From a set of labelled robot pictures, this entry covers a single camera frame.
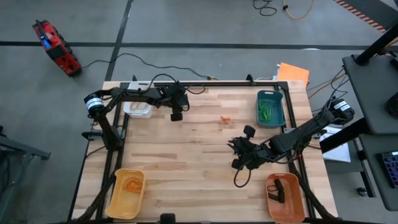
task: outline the black metal frame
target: black metal frame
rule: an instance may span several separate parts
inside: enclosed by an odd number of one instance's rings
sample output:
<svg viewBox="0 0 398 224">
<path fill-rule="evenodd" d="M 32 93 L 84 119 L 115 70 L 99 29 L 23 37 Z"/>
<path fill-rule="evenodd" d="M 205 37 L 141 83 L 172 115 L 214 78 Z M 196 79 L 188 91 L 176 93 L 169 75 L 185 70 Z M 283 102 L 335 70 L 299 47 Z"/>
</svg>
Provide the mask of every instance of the black metal frame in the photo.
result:
<svg viewBox="0 0 398 224">
<path fill-rule="evenodd" d="M 273 86 L 274 89 L 276 91 L 280 91 L 283 90 L 285 93 L 285 99 L 286 99 L 286 104 L 287 104 L 287 111 L 289 114 L 289 119 L 290 119 L 290 123 L 291 123 L 291 127 L 292 128 L 296 128 L 296 122 L 295 122 L 295 116 L 294 116 L 294 111 L 293 111 L 293 105 L 292 105 L 292 101 L 290 99 L 290 92 L 289 92 L 289 86 L 287 82 L 258 82 L 256 83 L 255 81 L 253 81 L 253 79 L 251 78 L 250 75 L 248 75 L 247 81 L 241 81 L 241 82 L 180 82 L 182 85 L 184 86 L 189 86 L 189 85 L 203 85 L 203 86 Z M 127 88 L 129 83 L 121 83 L 120 87 L 121 88 Z M 171 83 L 170 82 L 155 82 L 154 85 L 155 87 L 162 87 L 162 86 L 169 86 Z M 115 115 L 114 115 L 114 120 L 113 120 L 113 126 L 117 126 L 119 123 L 119 115 L 120 115 L 120 110 L 121 110 L 121 103 L 117 105 L 116 107 L 116 111 L 115 111 Z M 123 120 L 123 125 L 122 125 L 122 131 L 125 132 L 125 136 L 126 136 L 126 131 L 127 131 L 127 126 L 128 126 L 128 120 L 129 120 L 129 116 L 128 115 L 124 115 L 124 120 Z M 286 124 L 281 127 L 282 128 L 282 132 L 284 133 L 284 129 L 286 128 Z M 123 142 L 123 147 L 119 150 L 118 152 L 118 158 L 116 159 L 116 163 L 120 163 L 122 162 L 123 159 L 123 150 L 124 150 L 124 142 L 125 142 L 126 138 L 122 138 L 122 142 Z M 113 156 L 113 151 L 108 150 L 107 156 L 106 156 L 106 162 L 105 162 L 105 166 L 104 166 L 104 176 L 103 176 L 103 181 L 101 186 L 103 186 L 105 184 L 105 182 L 108 180 L 109 178 L 109 174 L 111 172 L 111 161 L 112 161 L 112 156 Z M 300 159 L 298 160 L 299 163 L 299 167 L 300 167 L 300 173 L 302 175 L 302 177 L 304 178 L 304 180 L 306 181 L 306 183 L 308 184 L 308 176 L 307 176 L 307 171 L 305 169 L 305 164 L 304 164 L 304 159 L 302 156 L 300 156 Z M 83 173 L 83 168 L 85 165 L 85 159 L 83 160 L 82 166 L 81 166 L 81 171 L 80 171 L 80 175 L 79 175 L 79 179 L 78 179 L 78 183 L 76 185 L 76 189 L 75 189 L 75 194 L 73 196 L 73 201 L 70 207 L 70 211 L 69 211 L 69 216 L 68 216 L 68 220 L 67 221 L 71 221 L 72 220 L 72 214 L 73 214 L 73 210 L 75 208 L 75 202 L 76 202 L 76 198 L 77 198 L 77 193 L 78 193 L 78 189 L 80 186 L 80 179 L 81 179 L 81 175 Z M 309 200 L 309 198 L 306 197 L 306 202 L 307 202 L 307 208 L 308 208 L 308 214 L 310 216 L 310 218 L 316 218 L 315 217 L 315 210 L 314 207 L 311 204 L 311 201 Z M 90 220 L 90 222 L 96 221 L 97 223 L 103 223 L 103 222 L 112 222 L 112 218 L 103 218 L 103 206 L 104 203 L 101 203 L 101 206 L 98 208 L 97 213 L 96 213 L 96 217 L 95 220 Z M 273 222 L 253 222 L 256 224 L 259 223 L 273 223 Z"/>
</svg>

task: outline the wooden tabletop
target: wooden tabletop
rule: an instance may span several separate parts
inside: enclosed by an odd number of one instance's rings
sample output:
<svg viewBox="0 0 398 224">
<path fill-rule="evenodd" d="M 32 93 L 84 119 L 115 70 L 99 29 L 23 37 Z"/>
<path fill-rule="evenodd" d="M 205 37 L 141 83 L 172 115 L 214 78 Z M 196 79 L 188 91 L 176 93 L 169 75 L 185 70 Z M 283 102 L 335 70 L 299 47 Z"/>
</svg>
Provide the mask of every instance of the wooden tabletop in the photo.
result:
<svg viewBox="0 0 398 224">
<path fill-rule="evenodd" d="M 288 83 L 299 126 L 312 118 L 307 93 L 302 82 Z M 103 88 L 119 84 L 105 82 Z M 287 165 L 265 163 L 252 171 L 246 187 L 238 189 L 233 184 L 236 170 L 231 168 L 236 156 L 226 145 L 228 140 L 243 136 L 243 127 L 247 124 L 256 128 L 252 138 L 255 143 L 281 133 L 280 128 L 257 126 L 255 102 L 259 90 L 274 89 L 271 86 L 206 87 L 201 95 L 188 94 L 190 110 L 183 113 L 183 121 L 171 122 L 170 108 L 154 110 L 149 119 L 130 118 L 122 168 L 143 170 L 147 179 L 144 203 L 134 222 L 156 222 L 162 213 L 175 213 L 178 222 L 273 221 L 267 211 L 264 181 L 269 174 L 289 172 Z M 289 127 L 284 100 L 283 104 Z M 109 122 L 113 116 L 114 112 L 108 113 Z M 222 121 L 221 116 L 229 116 L 231 120 Z M 90 142 L 88 153 L 102 145 L 100 140 Z M 318 146 L 318 142 L 312 141 L 311 145 Z M 337 215 L 321 151 L 306 148 L 303 157 L 311 189 L 325 208 Z M 85 161 L 73 218 L 79 217 L 99 192 L 105 159 L 104 149 Z M 247 176 L 246 170 L 240 172 L 238 184 Z M 302 198 L 307 213 L 303 192 Z"/>
</svg>

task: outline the orange plastic tray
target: orange plastic tray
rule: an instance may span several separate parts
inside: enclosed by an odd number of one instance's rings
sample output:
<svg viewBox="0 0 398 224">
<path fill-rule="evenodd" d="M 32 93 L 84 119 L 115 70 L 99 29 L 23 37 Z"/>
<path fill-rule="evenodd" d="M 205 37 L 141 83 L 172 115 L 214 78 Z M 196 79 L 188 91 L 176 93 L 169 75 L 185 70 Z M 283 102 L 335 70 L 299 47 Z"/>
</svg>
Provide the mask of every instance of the orange plastic tray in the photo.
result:
<svg viewBox="0 0 398 224">
<path fill-rule="evenodd" d="M 145 175 L 140 170 L 119 169 L 111 204 L 105 210 L 112 218 L 133 219 L 142 206 L 145 192 Z"/>
<path fill-rule="evenodd" d="M 285 203 L 279 203 L 268 197 L 268 186 L 275 185 L 279 179 L 284 187 Z M 268 212 L 272 219 L 280 223 L 302 223 L 305 214 L 298 178 L 293 174 L 271 174 L 266 180 L 266 198 Z"/>
</svg>

